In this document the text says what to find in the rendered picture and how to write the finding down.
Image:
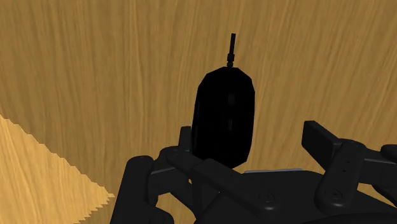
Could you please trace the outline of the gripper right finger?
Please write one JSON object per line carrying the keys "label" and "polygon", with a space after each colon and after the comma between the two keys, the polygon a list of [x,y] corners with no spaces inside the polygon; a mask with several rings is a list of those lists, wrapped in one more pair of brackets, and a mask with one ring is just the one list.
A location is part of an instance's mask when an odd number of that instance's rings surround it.
{"label": "gripper right finger", "polygon": [[325,170],[314,196],[321,212],[350,213],[360,183],[372,185],[397,207],[397,145],[371,150],[363,143],[338,138],[309,120],[303,123],[302,147]]}

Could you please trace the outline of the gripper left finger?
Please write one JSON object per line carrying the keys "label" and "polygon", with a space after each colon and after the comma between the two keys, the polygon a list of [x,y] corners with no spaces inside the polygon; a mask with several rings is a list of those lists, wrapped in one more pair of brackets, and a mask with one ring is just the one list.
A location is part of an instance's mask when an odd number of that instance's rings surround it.
{"label": "gripper left finger", "polygon": [[194,214],[194,224],[275,223],[275,195],[230,167],[192,155],[193,131],[182,127],[178,145],[162,149],[156,160],[128,160],[109,224],[174,224],[157,207],[165,193]]}

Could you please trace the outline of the black computer mouse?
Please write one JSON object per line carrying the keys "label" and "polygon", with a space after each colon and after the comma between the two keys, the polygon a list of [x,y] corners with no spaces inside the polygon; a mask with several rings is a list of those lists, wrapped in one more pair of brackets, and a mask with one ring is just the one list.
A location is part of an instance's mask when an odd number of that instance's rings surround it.
{"label": "black computer mouse", "polygon": [[192,121],[192,154],[231,169],[247,161],[254,127],[252,79],[233,65],[236,34],[230,37],[226,66],[200,82]]}

